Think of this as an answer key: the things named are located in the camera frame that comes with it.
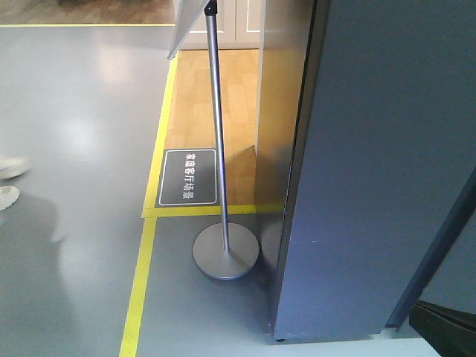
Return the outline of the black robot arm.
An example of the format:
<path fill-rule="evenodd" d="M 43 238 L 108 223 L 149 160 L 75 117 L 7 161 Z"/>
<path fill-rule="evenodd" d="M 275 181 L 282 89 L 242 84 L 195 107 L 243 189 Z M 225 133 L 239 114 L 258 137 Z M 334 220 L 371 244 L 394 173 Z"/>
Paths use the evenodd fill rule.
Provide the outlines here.
<path fill-rule="evenodd" d="M 418 300 L 409 324 L 440 356 L 475 356 L 475 314 Z"/>

